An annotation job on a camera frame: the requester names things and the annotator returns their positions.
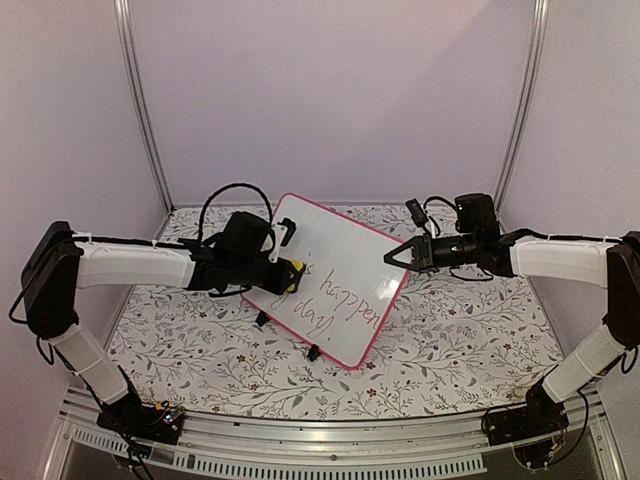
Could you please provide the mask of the yellow bone-shaped eraser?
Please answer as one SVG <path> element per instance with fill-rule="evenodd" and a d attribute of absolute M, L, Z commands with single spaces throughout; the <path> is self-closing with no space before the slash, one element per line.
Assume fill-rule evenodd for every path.
<path fill-rule="evenodd" d="M 306 264 L 304 262 L 298 260 L 290 261 L 289 268 L 289 285 L 287 288 L 288 293 L 296 293 L 302 276 L 304 275 L 306 270 Z"/>

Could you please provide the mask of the pink-framed whiteboard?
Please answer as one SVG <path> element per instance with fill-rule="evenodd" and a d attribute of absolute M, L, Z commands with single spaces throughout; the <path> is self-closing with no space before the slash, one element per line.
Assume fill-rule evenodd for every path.
<path fill-rule="evenodd" d="M 358 369 L 408 278 L 383 260 L 401 241 L 293 193 L 275 208 L 274 219 L 285 218 L 296 231 L 280 255 L 306 264 L 298 290 L 277 296 L 255 287 L 242 298 L 324 357 Z"/>

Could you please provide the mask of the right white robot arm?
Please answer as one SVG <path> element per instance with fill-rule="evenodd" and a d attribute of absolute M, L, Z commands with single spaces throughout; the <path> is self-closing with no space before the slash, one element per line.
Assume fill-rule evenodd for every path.
<path fill-rule="evenodd" d="M 441 197 L 410 199 L 420 232 L 384 256 L 411 272 L 473 265 L 493 277 L 528 280 L 551 314 L 565 357 L 531 386 L 517 427 L 537 436 L 552 424 L 555 406 L 639 347 L 639 233 L 618 236 L 505 231 L 492 197 L 470 193 L 448 202 L 455 232 L 440 234 L 427 208 Z"/>

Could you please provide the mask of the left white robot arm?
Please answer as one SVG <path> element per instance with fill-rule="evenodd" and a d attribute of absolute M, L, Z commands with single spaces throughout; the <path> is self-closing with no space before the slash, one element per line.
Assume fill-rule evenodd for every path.
<path fill-rule="evenodd" d="M 79 293 L 134 286 L 209 292 L 215 297 L 253 289 L 282 295 L 297 291 L 304 262 L 281 256 L 294 234 L 290 220 L 273 223 L 246 211 L 231 215 L 210 236 L 157 242 L 95 236 L 52 223 L 21 272 L 20 291 L 8 316 L 26 326 L 45 357 L 59 356 L 107 407 L 128 434 L 148 426 L 148 412 L 127 375 L 95 336 L 80 324 Z"/>

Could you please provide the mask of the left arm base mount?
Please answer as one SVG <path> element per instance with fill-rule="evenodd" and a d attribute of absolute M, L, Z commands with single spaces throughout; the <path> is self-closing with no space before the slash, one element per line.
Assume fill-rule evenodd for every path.
<path fill-rule="evenodd" d="M 167 402 L 147 405 L 138 398 L 123 397 L 113 404 L 102 404 L 97 425 L 138 439 L 177 445 L 184 425 L 185 409 Z"/>

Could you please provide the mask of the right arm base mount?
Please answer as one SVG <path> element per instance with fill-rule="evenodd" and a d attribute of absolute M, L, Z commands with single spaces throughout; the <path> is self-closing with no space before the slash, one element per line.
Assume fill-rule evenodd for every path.
<path fill-rule="evenodd" d="M 551 465 L 564 445 L 568 427 L 564 405 L 541 400 L 491 407 L 481 418 L 481 430 L 489 445 L 511 445 L 515 460 L 527 470 Z"/>

